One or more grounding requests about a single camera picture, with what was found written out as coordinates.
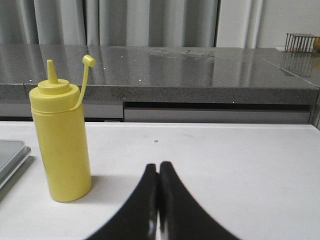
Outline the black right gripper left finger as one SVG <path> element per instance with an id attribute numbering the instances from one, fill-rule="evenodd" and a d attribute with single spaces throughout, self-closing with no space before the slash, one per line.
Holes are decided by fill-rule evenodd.
<path id="1" fill-rule="evenodd" d="M 154 240 L 157 231 L 158 173 L 147 164 L 139 183 L 116 214 L 89 240 Z"/>

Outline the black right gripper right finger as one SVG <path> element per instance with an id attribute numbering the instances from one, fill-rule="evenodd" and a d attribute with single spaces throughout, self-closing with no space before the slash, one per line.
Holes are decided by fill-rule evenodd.
<path id="1" fill-rule="evenodd" d="M 160 164 L 158 211 L 162 240 L 237 240 L 193 198 L 169 161 Z"/>

